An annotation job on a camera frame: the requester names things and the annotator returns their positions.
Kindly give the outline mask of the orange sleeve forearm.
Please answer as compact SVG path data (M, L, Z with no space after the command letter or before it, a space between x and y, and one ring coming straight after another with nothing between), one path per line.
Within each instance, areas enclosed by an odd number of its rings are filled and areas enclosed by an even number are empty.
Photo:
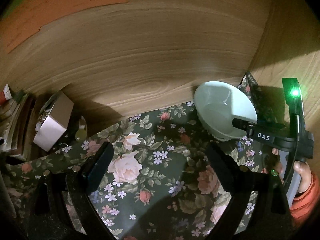
M319 179L311 172L311 184L300 196L295 197L290 207L293 224L300 227L311 216L319 202Z

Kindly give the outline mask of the right hand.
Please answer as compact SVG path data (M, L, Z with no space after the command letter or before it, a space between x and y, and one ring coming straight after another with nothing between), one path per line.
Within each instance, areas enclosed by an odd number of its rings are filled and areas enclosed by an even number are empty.
M272 149L272 154L274 155L279 155L279 150L276 148ZM293 166L295 172L297 172L301 179L300 179L300 184L297 190L297 194L303 194L309 186L311 185L312 182L312 172L310 170L310 166L308 163L300 162L300 161L295 161L294 166ZM278 162L274 169L281 174L283 171L283 166L280 162Z

